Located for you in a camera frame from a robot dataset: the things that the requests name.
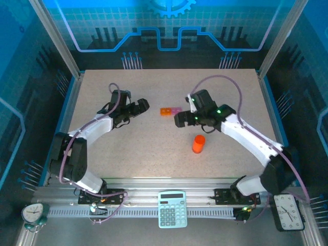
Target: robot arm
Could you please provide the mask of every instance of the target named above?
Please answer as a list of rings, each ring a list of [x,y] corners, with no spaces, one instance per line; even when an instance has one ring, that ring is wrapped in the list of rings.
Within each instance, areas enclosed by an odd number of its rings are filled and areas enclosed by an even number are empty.
[[[132,103],[129,91],[120,91],[120,94],[118,107],[107,117],[97,120],[95,123],[86,127],[79,137],[74,140],[70,149],[71,153],[66,159],[63,178],[95,194],[106,194],[107,184],[103,179],[89,171],[87,165],[88,147],[105,133],[129,124],[130,118],[138,116],[149,108],[149,104],[145,99],[139,99],[137,101],[138,104],[135,102]],[[117,95],[118,91],[113,91],[111,101],[97,112],[95,119],[108,113],[114,107],[118,99]],[[59,132],[55,134],[50,153],[50,173],[59,174],[68,142],[78,131],[79,129],[69,133]]]
[[[218,107],[211,99],[207,90],[198,91],[186,98],[190,104],[190,111],[180,112],[175,115],[174,120],[177,127],[200,125],[213,127],[213,130],[222,132],[249,150],[265,167],[261,175],[243,176],[231,185],[231,191],[235,199],[240,195],[249,196],[254,193],[268,191],[274,195],[279,194],[295,180],[295,175],[287,163],[272,148],[275,146],[283,152],[289,160],[297,156],[292,148],[272,141],[252,128],[242,119],[239,122],[236,111],[228,105]],[[259,134],[271,145],[268,146],[257,136],[249,132],[245,126]]]

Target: orange cylinder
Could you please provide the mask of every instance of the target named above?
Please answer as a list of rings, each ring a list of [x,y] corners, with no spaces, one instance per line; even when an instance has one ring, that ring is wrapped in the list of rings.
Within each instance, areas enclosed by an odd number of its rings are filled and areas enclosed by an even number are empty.
[[[203,147],[205,145],[206,139],[203,135],[197,135],[194,139],[193,143],[193,152],[199,154],[203,151]]]

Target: clock hand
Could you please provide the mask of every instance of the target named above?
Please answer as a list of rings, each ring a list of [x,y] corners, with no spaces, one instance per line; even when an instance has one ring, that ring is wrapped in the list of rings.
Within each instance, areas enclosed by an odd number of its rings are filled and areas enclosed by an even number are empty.
[[[289,212],[284,208],[284,207],[281,207],[282,209],[284,209],[286,211],[286,213],[288,214],[289,218],[291,219],[291,221],[293,222],[293,219],[291,218],[291,215],[289,214]]]

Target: calculator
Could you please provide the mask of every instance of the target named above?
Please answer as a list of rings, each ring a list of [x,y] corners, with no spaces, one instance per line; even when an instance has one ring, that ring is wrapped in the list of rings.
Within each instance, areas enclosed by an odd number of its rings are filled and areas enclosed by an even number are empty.
[[[187,226],[187,204],[184,191],[158,193],[158,226],[160,228]]]

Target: speckled table surface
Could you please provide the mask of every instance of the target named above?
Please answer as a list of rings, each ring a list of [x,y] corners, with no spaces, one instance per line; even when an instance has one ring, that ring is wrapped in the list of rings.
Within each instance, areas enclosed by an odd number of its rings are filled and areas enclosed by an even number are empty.
[[[255,129],[275,139],[261,88],[254,69],[87,70],[76,102],[70,130],[91,120],[110,100],[108,84],[129,90],[132,101],[145,98],[150,109],[131,123],[100,137],[88,149],[88,167],[102,178],[240,177],[262,172],[260,162],[239,143],[219,132],[204,133],[200,126],[177,128],[173,116],[160,116],[159,109],[182,107],[185,97],[203,78],[222,74],[236,80],[243,93],[241,117]],[[213,78],[207,89],[217,105],[238,106],[238,92],[224,78]],[[204,150],[194,154],[193,139],[206,137]]]

